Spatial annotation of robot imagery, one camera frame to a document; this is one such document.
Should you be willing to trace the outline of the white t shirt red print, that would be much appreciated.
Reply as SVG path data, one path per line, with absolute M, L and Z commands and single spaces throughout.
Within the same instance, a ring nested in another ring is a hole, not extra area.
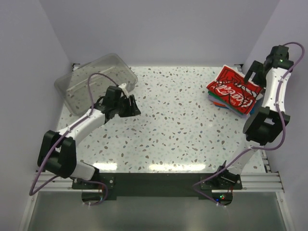
M 249 114 L 263 88 L 248 81 L 244 75 L 224 65 L 217 77 L 207 85 L 207 90 L 216 94 L 215 98 L 237 110 Z

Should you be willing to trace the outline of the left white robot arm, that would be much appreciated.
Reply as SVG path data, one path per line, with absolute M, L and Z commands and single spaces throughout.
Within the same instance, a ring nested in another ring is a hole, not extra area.
M 98 168 L 77 161 L 77 146 L 94 130 L 105 125 L 115 115 L 119 117 L 138 116 L 134 95 L 127 91 L 127 85 L 109 86 L 103 97 L 75 123 L 44 134 L 38 156 L 38 166 L 62 178 L 83 179 L 89 189 L 100 183 Z

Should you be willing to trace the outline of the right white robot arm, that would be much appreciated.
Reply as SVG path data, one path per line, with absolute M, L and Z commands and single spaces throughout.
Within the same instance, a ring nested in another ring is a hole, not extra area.
M 287 82 L 294 68 L 286 44 L 272 47 L 263 63 L 254 61 L 244 79 L 265 90 L 260 107 L 245 122 L 244 140 L 232 159 L 219 166 L 213 178 L 207 181 L 214 187 L 227 189 L 240 184 L 240 175 L 251 157 L 272 143 L 280 134 L 285 135 L 290 116 L 285 113 L 284 98 Z

